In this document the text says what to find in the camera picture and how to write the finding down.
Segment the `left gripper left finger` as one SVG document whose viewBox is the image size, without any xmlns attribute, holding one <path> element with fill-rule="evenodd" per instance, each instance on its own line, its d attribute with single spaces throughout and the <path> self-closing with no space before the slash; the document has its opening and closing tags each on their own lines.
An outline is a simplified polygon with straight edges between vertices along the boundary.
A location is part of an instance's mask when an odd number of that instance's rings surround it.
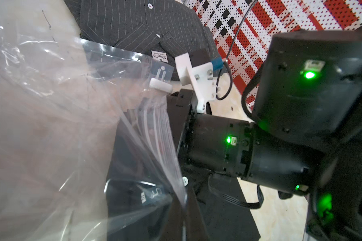
<svg viewBox="0 0 362 241">
<path fill-rule="evenodd" d="M 172 201 L 168 218 L 163 228 L 160 241 L 183 241 L 184 240 L 184 209 L 178 200 L 175 198 Z"/>
</svg>

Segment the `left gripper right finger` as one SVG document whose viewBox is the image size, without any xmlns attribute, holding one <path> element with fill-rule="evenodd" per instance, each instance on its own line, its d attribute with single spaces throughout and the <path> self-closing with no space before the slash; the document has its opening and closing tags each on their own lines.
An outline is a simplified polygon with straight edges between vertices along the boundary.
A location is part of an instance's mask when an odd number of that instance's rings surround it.
<svg viewBox="0 0 362 241">
<path fill-rule="evenodd" d="M 201 215 L 195 192 L 191 186 L 187 187 L 186 204 L 186 239 L 187 241 L 209 241 L 209 235 Z"/>
</svg>

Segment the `grey pinstripe garment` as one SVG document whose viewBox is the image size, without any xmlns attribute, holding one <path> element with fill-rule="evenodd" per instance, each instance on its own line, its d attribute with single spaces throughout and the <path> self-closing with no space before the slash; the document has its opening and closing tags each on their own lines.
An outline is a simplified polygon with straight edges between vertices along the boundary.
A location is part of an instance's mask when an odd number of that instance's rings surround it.
<svg viewBox="0 0 362 241">
<path fill-rule="evenodd" d="M 65 1 L 83 39 L 163 59 L 205 49 L 220 56 L 210 29 L 177 1 Z"/>
</svg>

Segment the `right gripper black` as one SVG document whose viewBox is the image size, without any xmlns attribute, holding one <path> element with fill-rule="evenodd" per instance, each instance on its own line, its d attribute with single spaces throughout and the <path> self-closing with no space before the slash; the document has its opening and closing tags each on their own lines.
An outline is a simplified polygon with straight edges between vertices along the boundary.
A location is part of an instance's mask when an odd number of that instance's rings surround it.
<svg viewBox="0 0 362 241">
<path fill-rule="evenodd" d="M 225 176 L 249 176 L 253 123 L 197 112 L 194 91 L 167 96 L 167 113 L 180 167 L 202 168 Z"/>
</svg>

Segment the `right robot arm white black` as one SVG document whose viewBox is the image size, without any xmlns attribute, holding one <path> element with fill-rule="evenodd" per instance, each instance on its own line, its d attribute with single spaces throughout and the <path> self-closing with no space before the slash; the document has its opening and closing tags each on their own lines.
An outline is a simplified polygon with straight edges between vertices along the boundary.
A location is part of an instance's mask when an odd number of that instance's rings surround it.
<svg viewBox="0 0 362 241">
<path fill-rule="evenodd" d="M 362 241 L 362 31 L 273 35 L 242 93 L 249 122 L 211 115 L 196 89 L 167 104 L 183 171 L 308 196 L 309 235 Z"/>
</svg>

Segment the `clear vacuum bag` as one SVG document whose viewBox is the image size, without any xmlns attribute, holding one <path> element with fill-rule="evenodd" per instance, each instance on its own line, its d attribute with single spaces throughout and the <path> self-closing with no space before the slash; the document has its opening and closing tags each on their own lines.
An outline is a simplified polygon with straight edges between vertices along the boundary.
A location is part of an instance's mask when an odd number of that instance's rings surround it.
<svg viewBox="0 0 362 241">
<path fill-rule="evenodd" d="M 106 179 L 124 122 L 182 206 L 167 113 L 173 67 L 0 19 L 0 241 L 108 241 Z"/>
</svg>

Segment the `black shirt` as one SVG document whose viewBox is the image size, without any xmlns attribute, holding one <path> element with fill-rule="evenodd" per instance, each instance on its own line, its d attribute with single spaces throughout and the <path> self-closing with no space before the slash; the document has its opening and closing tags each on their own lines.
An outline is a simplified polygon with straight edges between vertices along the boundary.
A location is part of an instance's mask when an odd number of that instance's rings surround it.
<svg viewBox="0 0 362 241">
<path fill-rule="evenodd" d="M 224 201 L 209 187 L 225 190 L 240 201 L 244 195 L 235 178 L 210 178 L 201 168 L 184 170 L 195 192 L 210 241 L 257 241 L 260 234 L 249 209 Z M 172 201 L 177 198 L 162 172 L 144 166 L 142 153 L 131 141 L 124 122 L 117 127 L 106 179 L 107 240 L 159 241 Z M 186 221 L 184 209 L 184 240 Z"/>
</svg>

